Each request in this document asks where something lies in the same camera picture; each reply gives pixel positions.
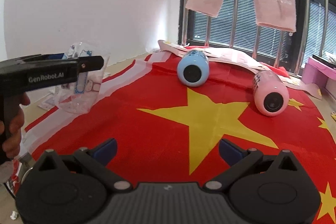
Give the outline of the person's left hand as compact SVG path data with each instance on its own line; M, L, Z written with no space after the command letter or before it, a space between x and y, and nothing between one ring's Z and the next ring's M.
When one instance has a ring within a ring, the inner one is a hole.
M8 125L11 136L2 145L2 149L9 159L13 159L20 152L20 143L22 140L21 128L25 123L25 115L21 105L28 106L30 104L30 99L26 93L21 94L19 98L20 101L16 111L16 116L12 118Z

